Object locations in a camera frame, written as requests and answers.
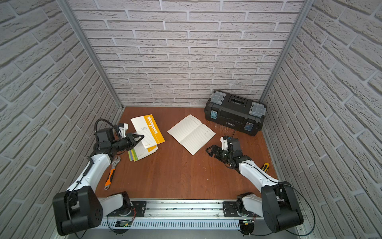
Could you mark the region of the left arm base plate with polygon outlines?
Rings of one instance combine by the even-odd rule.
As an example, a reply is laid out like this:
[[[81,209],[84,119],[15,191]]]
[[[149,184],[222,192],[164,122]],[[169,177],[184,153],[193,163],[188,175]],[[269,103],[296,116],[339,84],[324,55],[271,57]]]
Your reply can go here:
[[[137,201],[133,200],[130,202],[130,210],[117,209],[110,214],[109,217],[144,217],[146,211],[147,201]]]

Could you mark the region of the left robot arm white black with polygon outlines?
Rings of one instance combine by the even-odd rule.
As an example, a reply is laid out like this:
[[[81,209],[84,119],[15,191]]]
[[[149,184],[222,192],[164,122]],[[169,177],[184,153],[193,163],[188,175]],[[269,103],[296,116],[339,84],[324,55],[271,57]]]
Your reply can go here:
[[[118,153],[133,149],[144,136],[127,133],[115,138],[112,128],[105,128],[97,131],[95,137],[96,143],[88,156],[87,167],[66,191],[53,198],[56,228],[61,236],[98,227],[103,217],[114,211],[131,211],[132,205],[126,192],[100,200],[95,190],[104,172],[118,159]]]

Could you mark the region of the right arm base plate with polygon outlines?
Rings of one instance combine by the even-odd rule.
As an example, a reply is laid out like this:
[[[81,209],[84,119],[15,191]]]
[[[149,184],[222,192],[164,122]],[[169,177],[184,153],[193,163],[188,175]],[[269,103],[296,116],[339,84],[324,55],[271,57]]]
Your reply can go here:
[[[223,201],[223,213],[226,218],[230,217],[242,217],[242,218],[254,218],[259,215],[249,212],[244,209],[241,202],[238,201]]]

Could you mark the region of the lined notebook green cover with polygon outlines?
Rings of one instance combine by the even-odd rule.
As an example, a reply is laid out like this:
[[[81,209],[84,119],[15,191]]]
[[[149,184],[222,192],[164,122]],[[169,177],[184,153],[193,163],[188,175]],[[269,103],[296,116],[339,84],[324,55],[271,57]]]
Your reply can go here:
[[[153,153],[155,153],[158,150],[158,146],[153,146],[149,148],[145,148],[143,143],[140,142],[137,146],[135,146],[132,150],[128,151],[128,156],[130,161],[138,161],[140,159],[143,159]]]

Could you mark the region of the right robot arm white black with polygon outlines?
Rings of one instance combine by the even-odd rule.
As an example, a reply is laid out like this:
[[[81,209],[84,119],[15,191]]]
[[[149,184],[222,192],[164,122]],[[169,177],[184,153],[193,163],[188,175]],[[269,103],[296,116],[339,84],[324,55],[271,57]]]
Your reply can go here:
[[[269,176],[258,167],[243,154],[237,138],[224,136],[220,141],[221,147],[212,145],[206,149],[208,155],[236,170],[261,192],[261,197],[252,193],[239,195],[236,200],[238,212],[262,217],[273,233],[303,224],[304,218],[291,184]]]

